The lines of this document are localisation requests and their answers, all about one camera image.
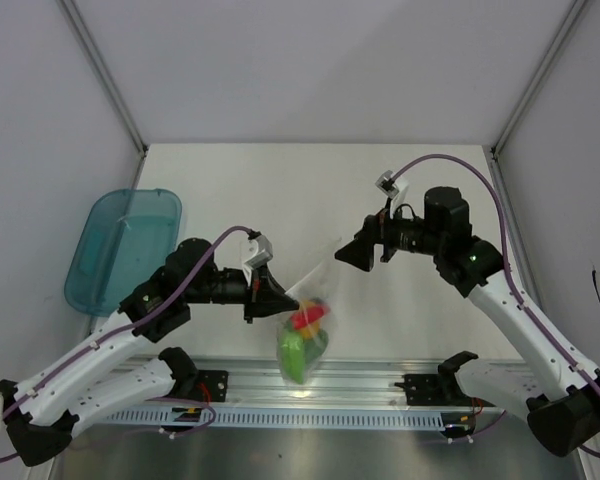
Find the light green pepper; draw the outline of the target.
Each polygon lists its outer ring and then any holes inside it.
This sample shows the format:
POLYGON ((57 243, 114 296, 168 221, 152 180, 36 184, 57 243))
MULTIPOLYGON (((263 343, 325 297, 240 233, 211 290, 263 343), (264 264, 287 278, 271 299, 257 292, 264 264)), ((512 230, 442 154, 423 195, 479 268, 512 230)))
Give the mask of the light green pepper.
POLYGON ((278 360, 283 376, 296 384, 304 384, 307 373, 308 340, 300 333, 283 330, 278 339, 278 360))

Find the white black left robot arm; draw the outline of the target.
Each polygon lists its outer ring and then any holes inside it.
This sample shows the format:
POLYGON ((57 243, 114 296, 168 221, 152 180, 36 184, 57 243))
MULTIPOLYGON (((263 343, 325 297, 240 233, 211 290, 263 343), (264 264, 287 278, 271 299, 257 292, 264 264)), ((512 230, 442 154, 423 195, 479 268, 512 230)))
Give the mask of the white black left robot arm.
POLYGON ((246 233, 241 268, 216 266, 219 241, 187 239, 98 330, 67 354, 25 381, 1 380, 2 422, 14 457, 28 467, 38 466, 121 409, 155 398, 196 399, 199 371, 180 347, 166 348, 124 375, 105 378, 187 323, 191 305, 240 305, 247 322, 296 310, 298 302, 269 270, 270 241, 259 232, 246 233))

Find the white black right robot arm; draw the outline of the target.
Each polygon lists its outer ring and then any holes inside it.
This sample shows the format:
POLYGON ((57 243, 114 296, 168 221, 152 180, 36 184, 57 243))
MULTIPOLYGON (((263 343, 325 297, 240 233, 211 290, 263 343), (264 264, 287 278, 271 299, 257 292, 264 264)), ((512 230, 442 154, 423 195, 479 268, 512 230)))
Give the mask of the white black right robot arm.
POLYGON ((569 342, 517 289, 503 255, 472 232, 469 205, 454 187, 424 196, 424 214, 405 219, 388 207, 365 218, 335 259, 369 272, 398 251, 428 255, 439 275, 482 311, 524 359, 532 379, 519 378, 471 352, 438 367, 438 395, 448 403, 476 397, 525 421, 551 454, 565 457, 600 433, 600 367, 569 342))

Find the green bell pepper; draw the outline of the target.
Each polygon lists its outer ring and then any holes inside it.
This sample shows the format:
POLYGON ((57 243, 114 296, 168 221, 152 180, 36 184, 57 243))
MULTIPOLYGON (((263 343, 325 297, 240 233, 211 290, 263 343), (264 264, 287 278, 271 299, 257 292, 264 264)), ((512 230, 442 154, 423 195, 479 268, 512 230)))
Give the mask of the green bell pepper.
POLYGON ((324 329, 320 329, 315 336, 304 341, 304 360, 306 365, 317 362, 329 345, 329 335, 324 329))

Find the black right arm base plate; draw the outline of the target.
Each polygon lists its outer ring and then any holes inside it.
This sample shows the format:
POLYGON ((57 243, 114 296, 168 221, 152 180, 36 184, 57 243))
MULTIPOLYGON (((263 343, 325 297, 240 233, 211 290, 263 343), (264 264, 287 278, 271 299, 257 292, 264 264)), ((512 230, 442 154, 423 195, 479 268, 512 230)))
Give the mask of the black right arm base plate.
POLYGON ((446 374, 404 374, 393 384, 403 391, 409 406, 471 407, 476 402, 464 394, 455 378, 446 374))

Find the clear dotted zip top bag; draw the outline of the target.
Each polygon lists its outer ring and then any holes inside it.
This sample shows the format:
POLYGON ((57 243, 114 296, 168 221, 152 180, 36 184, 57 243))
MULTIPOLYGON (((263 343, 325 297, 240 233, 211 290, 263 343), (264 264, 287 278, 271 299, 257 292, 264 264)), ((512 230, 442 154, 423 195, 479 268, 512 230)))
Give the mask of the clear dotted zip top bag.
POLYGON ((276 356, 281 376, 288 384, 308 383, 329 348, 339 280, 334 254, 340 244, 339 238, 332 239, 312 252, 299 280, 287 290, 298 308, 277 324, 276 356))

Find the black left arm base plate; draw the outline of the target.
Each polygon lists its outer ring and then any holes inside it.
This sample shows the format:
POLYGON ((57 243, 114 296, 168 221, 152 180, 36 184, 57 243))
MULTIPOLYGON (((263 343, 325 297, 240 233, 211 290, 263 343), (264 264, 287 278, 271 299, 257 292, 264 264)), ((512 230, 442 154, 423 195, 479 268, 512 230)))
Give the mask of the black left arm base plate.
POLYGON ((199 370, 195 378, 177 380, 173 388, 159 397, 224 403, 229 386, 226 370, 199 370))

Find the red chili pepper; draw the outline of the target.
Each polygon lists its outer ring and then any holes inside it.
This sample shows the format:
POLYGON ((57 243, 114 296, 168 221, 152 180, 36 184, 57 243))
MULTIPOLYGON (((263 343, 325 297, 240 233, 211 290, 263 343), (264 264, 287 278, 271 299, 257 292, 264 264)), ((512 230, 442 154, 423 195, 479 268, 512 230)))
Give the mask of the red chili pepper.
POLYGON ((320 321, 329 313, 330 309, 326 305, 311 305, 296 311, 290 318, 291 325, 294 330, 300 330, 320 321))

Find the yellow lemon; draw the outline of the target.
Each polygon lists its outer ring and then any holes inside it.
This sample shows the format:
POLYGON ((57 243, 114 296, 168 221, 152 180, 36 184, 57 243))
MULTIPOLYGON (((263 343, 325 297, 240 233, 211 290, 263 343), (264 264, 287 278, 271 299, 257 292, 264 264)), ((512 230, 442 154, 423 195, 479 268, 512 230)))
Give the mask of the yellow lemon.
MULTIPOLYGON (((305 309, 311 305, 318 305, 318 304, 322 304, 320 302, 317 302, 315 300, 308 300, 306 302, 303 302, 299 308, 300 309, 305 309)), ((301 335, 301 337, 304 340, 308 340, 310 338, 312 338, 313 336, 315 336, 317 334, 317 332, 320 330, 320 325, 321 325, 321 320, 318 322, 315 322, 312 325, 307 326, 306 328, 300 329, 300 330, 294 330, 296 333, 299 333, 301 335)))

